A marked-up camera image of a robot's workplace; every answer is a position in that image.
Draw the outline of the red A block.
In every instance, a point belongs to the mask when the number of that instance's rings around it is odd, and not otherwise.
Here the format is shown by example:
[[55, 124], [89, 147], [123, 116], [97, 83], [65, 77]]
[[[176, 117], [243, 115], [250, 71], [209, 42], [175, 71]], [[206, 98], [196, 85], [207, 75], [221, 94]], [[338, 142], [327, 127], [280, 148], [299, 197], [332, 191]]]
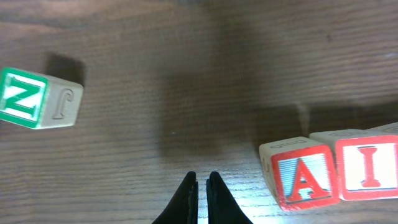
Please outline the red A block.
[[293, 212], [340, 202], [329, 146], [305, 137], [259, 146], [266, 185], [281, 210]]

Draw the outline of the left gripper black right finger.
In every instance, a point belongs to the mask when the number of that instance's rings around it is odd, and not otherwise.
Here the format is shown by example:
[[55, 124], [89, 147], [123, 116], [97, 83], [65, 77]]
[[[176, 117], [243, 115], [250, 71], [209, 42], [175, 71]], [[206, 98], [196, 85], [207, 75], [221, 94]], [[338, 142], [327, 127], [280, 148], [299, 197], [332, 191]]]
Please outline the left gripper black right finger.
[[209, 224], [252, 224], [216, 171], [206, 180], [206, 196]]

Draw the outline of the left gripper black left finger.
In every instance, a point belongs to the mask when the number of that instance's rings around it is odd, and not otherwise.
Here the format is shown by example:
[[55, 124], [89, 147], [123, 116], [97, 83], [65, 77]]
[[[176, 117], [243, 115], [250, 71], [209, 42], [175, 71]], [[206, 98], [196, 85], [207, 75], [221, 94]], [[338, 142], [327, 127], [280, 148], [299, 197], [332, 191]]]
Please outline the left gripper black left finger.
[[197, 224], [198, 182], [196, 173], [186, 174], [174, 196], [152, 224]]

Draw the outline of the red I block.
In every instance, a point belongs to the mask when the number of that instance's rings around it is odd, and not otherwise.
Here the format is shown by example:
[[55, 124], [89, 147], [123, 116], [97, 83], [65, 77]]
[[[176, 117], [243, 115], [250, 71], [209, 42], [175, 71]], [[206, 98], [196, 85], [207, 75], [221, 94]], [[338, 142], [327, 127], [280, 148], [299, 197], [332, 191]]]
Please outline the red I block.
[[315, 132], [309, 138], [328, 145], [335, 157], [340, 199], [397, 198], [397, 136], [344, 129]]

